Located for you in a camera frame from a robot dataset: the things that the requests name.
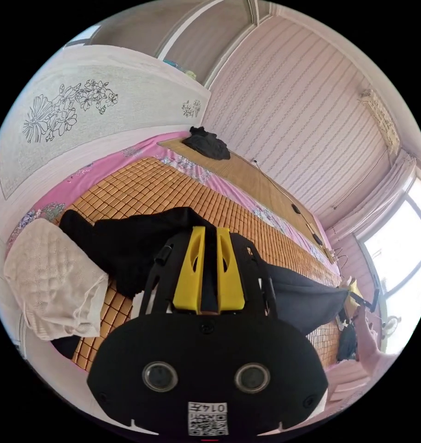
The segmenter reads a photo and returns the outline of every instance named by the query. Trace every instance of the bamboo mat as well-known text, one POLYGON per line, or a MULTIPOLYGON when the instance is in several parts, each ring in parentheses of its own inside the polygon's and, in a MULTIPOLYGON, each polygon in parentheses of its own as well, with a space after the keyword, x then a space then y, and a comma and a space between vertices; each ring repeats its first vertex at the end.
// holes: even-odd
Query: bamboo mat
MULTIPOLYGON (((339 278, 292 240, 261 219, 205 187, 191 177, 154 158, 130 164, 83 194, 73 205, 89 222, 101 218, 122 218, 134 214, 152 214, 176 206, 190 206, 216 226, 252 240, 261 256, 270 264, 293 269, 313 280, 337 286, 339 278)), ((61 216, 55 220, 59 223, 61 216)), ((73 361, 90 370, 98 347, 116 327, 129 319, 132 302, 117 293, 110 282, 101 311, 101 336, 80 340, 73 361)), ((339 330, 335 323, 323 325, 308 336, 324 367, 336 361, 339 330)))
MULTIPOLYGON (((233 185, 237 186, 242 191, 249 194, 254 200, 289 222, 295 229, 297 229, 309 241, 311 241, 323 254, 325 254, 324 250, 314 240, 304 218, 293 210, 291 201, 285 197, 282 192, 280 192, 255 165, 250 164, 248 161, 244 160, 240 156, 237 156, 233 152, 230 153, 230 160, 213 160, 211 158, 207 158, 181 143, 182 140, 183 139, 181 138, 175 138, 161 142, 159 145, 171 149, 177 154, 188 158, 198 166, 217 174, 219 177, 226 179, 233 185)), ((283 191, 295 202, 301 211, 301 214, 304 214, 304 217, 312 224, 312 227, 318 237, 322 239, 322 235, 319 232, 318 226, 312 214, 289 192, 284 189, 283 191)))

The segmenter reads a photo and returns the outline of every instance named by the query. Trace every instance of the wardrobe door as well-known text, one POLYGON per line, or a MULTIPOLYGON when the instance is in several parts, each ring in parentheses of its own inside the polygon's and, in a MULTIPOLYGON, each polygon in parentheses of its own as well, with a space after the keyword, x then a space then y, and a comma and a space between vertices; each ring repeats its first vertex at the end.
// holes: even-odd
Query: wardrobe door
POLYGON ((178 37, 166 59, 204 84, 226 48, 253 23, 247 0, 224 0, 207 9, 178 37))

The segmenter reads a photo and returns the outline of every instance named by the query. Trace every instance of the hand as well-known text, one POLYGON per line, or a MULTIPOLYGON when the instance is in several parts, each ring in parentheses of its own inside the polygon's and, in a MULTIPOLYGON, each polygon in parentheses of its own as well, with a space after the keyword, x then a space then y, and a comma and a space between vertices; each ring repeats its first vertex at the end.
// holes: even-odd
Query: hand
POLYGON ((363 305, 359 305, 356 308, 356 311, 354 312, 351 321, 355 326, 358 325, 363 326, 364 323, 367 323, 366 307, 363 305))

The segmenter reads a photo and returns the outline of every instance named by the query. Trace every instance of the striped wallpaper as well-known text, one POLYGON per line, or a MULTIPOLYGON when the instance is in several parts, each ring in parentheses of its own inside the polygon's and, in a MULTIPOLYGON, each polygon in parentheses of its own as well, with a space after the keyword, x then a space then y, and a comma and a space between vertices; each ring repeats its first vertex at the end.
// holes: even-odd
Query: striped wallpaper
POLYGON ((230 150, 257 159, 262 171, 329 228, 390 168, 384 140, 358 102, 369 86, 318 35, 272 17, 221 69, 203 125, 230 150))

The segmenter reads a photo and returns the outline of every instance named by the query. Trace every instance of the window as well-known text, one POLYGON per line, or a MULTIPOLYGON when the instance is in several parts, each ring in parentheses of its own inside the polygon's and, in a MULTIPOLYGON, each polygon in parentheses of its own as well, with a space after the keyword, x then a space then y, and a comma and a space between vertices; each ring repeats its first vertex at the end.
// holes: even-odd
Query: window
POLYGON ((360 243, 379 280, 387 316, 401 317, 385 350, 399 352, 421 318, 421 180, 414 180, 388 220, 360 243))

